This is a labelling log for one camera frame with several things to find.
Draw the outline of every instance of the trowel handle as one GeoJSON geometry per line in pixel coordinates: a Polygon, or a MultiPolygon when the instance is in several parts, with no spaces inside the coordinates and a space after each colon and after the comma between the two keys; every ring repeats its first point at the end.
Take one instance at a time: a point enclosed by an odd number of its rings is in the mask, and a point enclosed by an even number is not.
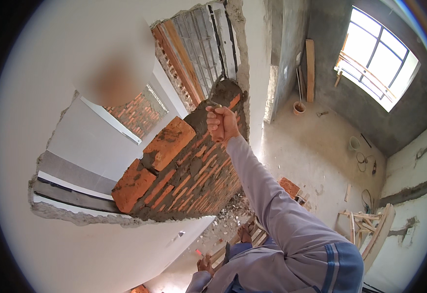
{"type": "Polygon", "coordinates": [[[220,121],[220,124],[217,127],[217,130],[212,131],[212,140],[216,143],[222,143],[223,140],[225,139],[224,135],[224,131],[223,131],[223,115],[222,114],[218,114],[217,112],[215,112],[215,115],[217,115],[217,119],[220,121]]]}

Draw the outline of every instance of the concrete floor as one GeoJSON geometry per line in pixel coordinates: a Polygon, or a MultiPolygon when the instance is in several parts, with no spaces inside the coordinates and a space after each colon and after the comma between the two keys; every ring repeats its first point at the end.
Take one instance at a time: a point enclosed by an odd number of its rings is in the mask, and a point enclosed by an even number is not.
{"type": "MultiPolygon", "coordinates": [[[[301,116],[293,114],[293,102],[298,93],[279,110],[276,119],[264,124],[259,160],[275,178],[287,177],[304,192],[310,194],[310,212],[340,234],[349,235],[349,221],[337,213],[343,209],[364,211],[361,194],[368,189],[376,199],[384,183],[386,158],[373,145],[372,148],[352,127],[332,110],[319,104],[305,103],[306,111],[301,116]],[[329,114],[317,117],[316,113],[329,114]],[[355,136],[360,141],[360,149],[368,158],[365,172],[357,166],[356,151],[348,150],[349,139],[355,136]],[[374,158],[377,171],[372,175],[374,158]],[[347,184],[351,184],[348,202],[344,201],[347,184]]],[[[369,202],[368,194],[364,199],[369,202]]],[[[245,222],[247,217],[240,217],[245,222]]],[[[152,293],[183,293],[197,271],[196,262],[200,258],[195,249],[203,253],[216,251],[221,245],[219,238],[230,239],[232,229],[225,230],[223,222],[210,226],[202,238],[198,238],[158,277],[145,283],[152,293]]]]}

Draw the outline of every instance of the shirt sleeve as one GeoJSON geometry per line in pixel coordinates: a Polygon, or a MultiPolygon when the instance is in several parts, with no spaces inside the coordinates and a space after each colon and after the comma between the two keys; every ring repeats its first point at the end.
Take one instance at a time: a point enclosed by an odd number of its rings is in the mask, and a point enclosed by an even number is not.
{"type": "Polygon", "coordinates": [[[242,136],[228,141],[227,153],[260,223],[286,256],[330,242],[348,242],[293,200],[242,136]]]}
{"type": "Polygon", "coordinates": [[[198,293],[201,292],[205,285],[210,281],[212,276],[207,271],[199,271],[192,275],[192,280],[186,289],[186,293],[198,293]]]}

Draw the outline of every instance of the bucket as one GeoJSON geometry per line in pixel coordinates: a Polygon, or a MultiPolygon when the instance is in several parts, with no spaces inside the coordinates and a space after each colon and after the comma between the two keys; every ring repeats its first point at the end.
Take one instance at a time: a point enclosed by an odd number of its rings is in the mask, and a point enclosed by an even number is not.
{"type": "Polygon", "coordinates": [[[293,113],[295,115],[301,115],[306,110],[304,103],[301,103],[299,101],[293,103],[293,113]]]}
{"type": "Polygon", "coordinates": [[[357,150],[360,147],[360,142],[358,141],[358,138],[355,136],[352,136],[349,140],[349,150],[357,150]]]}

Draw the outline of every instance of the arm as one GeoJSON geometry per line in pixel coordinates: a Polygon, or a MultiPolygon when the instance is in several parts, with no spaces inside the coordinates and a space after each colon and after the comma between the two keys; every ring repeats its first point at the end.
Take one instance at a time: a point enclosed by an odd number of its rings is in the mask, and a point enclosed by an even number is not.
{"type": "Polygon", "coordinates": [[[212,262],[210,261],[210,255],[207,254],[202,259],[197,261],[198,272],[192,275],[192,280],[186,289],[186,293],[201,292],[205,285],[214,276],[214,270],[212,269],[212,262]]]}
{"type": "Polygon", "coordinates": [[[186,289],[186,293],[196,293],[201,292],[205,285],[210,281],[211,275],[207,271],[195,272],[192,275],[192,280],[189,286],[186,289]]]}
{"type": "Polygon", "coordinates": [[[285,255],[304,252],[326,243],[348,242],[301,207],[277,183],[240,135],[233,112],[226,107],[207,107],[206,110],[209,111],[207,129],[211,134],[218,131],[217,118],[223,119],[224,144],[246,196],[266,232],[275,239],[285,255]]]}

